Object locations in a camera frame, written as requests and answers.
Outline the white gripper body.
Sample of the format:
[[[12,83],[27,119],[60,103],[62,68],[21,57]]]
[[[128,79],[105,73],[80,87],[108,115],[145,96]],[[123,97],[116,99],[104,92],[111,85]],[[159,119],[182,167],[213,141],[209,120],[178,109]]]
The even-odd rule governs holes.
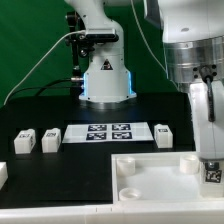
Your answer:
[[[224,85],[213,81],[212,90],[214,122],[208,117],[207,85],[193,83],[189,88],[195,148],[202,160],[224,160]]]

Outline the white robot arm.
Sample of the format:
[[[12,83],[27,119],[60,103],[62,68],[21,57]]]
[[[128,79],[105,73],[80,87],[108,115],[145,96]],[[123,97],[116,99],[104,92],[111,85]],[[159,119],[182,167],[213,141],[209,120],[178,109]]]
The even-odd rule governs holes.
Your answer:
[[[124,65],[123,29],[106,6],[131,0],[64,0],[84,22],[80,55],[89,58],[80,99],[119,104],[136,93]],[[165,72],[189,96],[196,152],[207,161],[224,160],[224,0],[144,0],[148,21],[163,29]]]

